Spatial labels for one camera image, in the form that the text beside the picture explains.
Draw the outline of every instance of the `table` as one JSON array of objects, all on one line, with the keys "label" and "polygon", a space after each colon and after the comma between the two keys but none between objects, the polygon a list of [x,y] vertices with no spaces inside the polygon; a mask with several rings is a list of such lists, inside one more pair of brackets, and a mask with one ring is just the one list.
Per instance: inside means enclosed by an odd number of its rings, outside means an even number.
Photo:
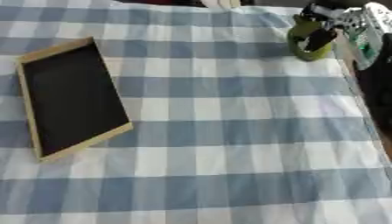
[{"label": "table", "polygon": [[[0,1],[0,223],[392,223],[390,162],[331,52],[285,35],[299,9]],[[94,36],[135,129],[32,155],[14,62]]]}]

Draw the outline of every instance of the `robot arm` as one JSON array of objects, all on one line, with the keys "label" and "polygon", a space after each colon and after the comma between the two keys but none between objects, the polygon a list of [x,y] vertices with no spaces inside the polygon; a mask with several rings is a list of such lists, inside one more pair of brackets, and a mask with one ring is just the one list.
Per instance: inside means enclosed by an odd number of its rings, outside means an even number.
[{"label": "robot arm", "polygon": [[309,3],[295,20],[297,25],[289,31],[288,39],[299,58],[317,60],[325,56],[337,37],[336,30],[341,29],[360,70],[375,63],[383,36],[392,33],[389,9],[365,1],[317,0]]}]

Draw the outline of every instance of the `gingham fabric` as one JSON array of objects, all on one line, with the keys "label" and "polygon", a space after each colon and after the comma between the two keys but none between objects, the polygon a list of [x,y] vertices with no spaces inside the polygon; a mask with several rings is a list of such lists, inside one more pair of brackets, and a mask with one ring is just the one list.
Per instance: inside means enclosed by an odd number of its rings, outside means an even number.
[{"label": "gingham fabric", "polygon": [[[298,9],[0,1],[0,223],[392,223],[390,163]],[[94,36],[135,129],[38,164],[15,58]]]}]

